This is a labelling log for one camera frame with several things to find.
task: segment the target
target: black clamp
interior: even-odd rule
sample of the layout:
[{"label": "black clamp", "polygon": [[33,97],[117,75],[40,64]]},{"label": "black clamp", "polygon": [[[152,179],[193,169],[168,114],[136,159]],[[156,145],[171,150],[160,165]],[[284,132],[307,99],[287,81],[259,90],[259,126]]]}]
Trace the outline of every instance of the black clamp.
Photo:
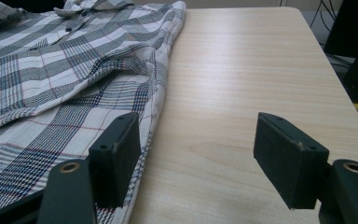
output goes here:
[{"label": "black clamp", "polygon": [[289,121],[259,113],[254,156],[290,209],[314,209],[321,223],[358,223],[358,161],[327,163],[329,150]]}]

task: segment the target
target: table surface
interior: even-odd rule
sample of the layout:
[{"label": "table surface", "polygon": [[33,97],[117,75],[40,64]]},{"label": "table surface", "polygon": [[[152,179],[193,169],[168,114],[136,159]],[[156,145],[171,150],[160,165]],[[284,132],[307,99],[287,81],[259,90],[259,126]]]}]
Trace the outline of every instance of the table surface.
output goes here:
[{"label": "table surface", "polygon": [[258,112],[358,161],[358,114],[301,13],[190,9],[130,223],[318,223],[253,157]]}]

